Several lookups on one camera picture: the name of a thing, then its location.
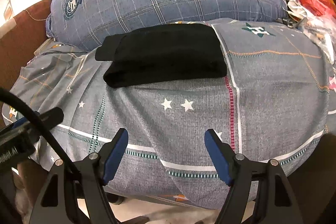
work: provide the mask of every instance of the white star print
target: white star print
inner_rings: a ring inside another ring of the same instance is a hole
[[[170,103],[171,103],[171,101],[168,101],[165,98],[165,101],[161,105],[163,105],[165,107],[165,110],[166,110],[167,108],[171,108]]]
[[[217,134],[218,138],[219,138],[221,141],[223,141],[223,139],[222,139],[222,137],[221,137],[221,135],[222,135],[223,132],[219,132],[219,133],[218,133],[216,130],[214,130],[214,132]]]
[[[181,106],[184,107],[185,111],[187,112],[188,109],[194,110],[193,107],[191,106],[194,101],[188,102],[187,99],[185,99],[184,104],[181,104]]]

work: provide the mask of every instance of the plastic bag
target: plastic bag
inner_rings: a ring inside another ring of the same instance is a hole
[[[289,10],[288,14],[297,22],[306,17],[314,18],[315,16],[305,7],[303,7],[299,0],[287,0]]]
[[[335,6],[327,0],[299,0],[315,16],[329,16],[336,18]]]
[[[298,23],[297,29],[319,46],[329,62],[334,64],[336,58],[336,20],[334,18],[307,16]]]

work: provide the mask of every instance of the black towel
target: black towel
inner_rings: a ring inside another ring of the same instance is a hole
[[[160,25],[108,36],[95,59],[113,61],[104,74],[112,88],[226,76],[220,42],[203,24]]]

